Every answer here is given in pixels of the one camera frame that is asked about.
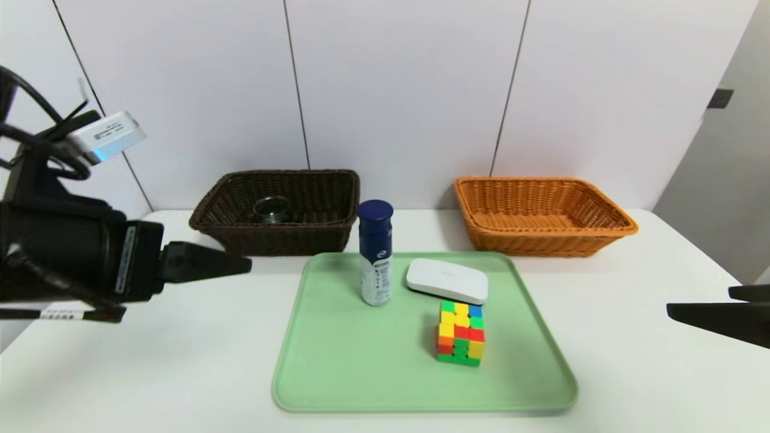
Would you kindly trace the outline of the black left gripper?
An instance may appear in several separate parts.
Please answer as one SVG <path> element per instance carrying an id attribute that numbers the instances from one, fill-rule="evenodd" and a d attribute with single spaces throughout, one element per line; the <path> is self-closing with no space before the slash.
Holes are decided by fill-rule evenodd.
<path id="1" fill-rule="evenodd" d="M 3 204 L 2 302 L 80 294 L 142 302 L 162 291 L 160 280 L 187 283 L 252 271 L 247 257 L 187 242 L 167 244 L 160 258 L 163 230 L 127 220 L 101 200 Z"/>

